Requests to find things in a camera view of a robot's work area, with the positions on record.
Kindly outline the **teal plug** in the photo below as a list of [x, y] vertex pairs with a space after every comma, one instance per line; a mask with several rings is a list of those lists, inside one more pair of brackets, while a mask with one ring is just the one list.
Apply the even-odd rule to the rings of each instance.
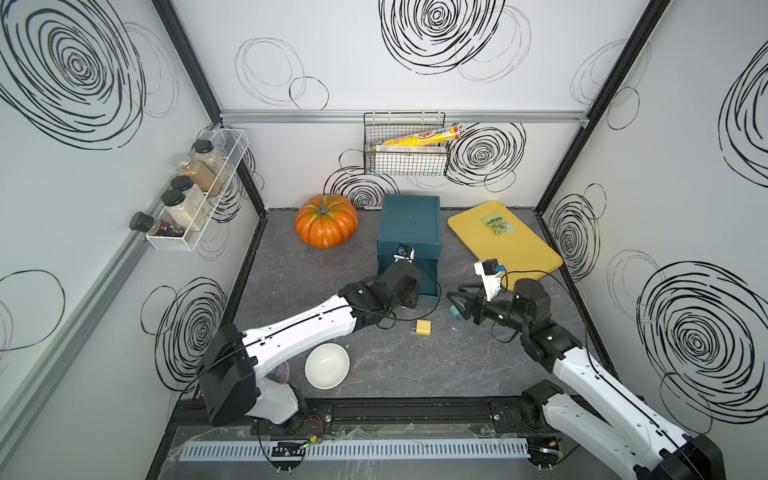
[[451, 306], [451, 307], [449, 308], [449, 312], [451, 313], [451, 315], [452, 315], [454, 318], [456, 318], [456, 319], [458, 319], [458, 320], [462, 320], [462, 319], [463, 319], [463, 315], [462, 315], [462, 314], [461, 314], [461, 312], [460, 312], [460, 311], [457, 309], [457, 307], [456, 307], [456, 306]]

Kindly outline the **teal drawer cabinet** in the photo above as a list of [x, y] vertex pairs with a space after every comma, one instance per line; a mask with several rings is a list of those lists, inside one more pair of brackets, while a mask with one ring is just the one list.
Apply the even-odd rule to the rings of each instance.
[[437, 266], [442, 250], [440, 199], [437, 196], [386, 194], [377, 236], [378, 273], [393, 262], [398, 247], [415, 250], [421, 272], [420, 302], [438, 299]]

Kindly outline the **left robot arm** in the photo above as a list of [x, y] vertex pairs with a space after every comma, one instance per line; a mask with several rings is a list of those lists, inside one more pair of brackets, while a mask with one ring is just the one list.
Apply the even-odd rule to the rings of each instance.
[[221, 326], [195, 377], [210, 423], [221, 427], [244, 417], [274, 425], [301, 423], [306, 407], [298, 390], [267, 374], [308, 349], [380, 323], [398, 306], [413, 309], [420, 278], [416, 265], [397, 260], [383, 274], [349, 283], [283, 321], [245, 331], [232, 323]]

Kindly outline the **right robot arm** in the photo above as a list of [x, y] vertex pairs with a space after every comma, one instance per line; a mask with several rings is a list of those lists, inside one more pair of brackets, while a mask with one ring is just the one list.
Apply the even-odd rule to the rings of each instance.
[[600, 365], [553, 320], [539, 281], [518, 280], [510, 299], [500, 298], [501, 283], [490, 278], [446, 296], [454, 315], [518, 332], [526, 353], [556, 377], [523, 393], [521, 417], [529, 428], [567, 435], [622, 479], [725, 478], [721, 449], [664, 418]]

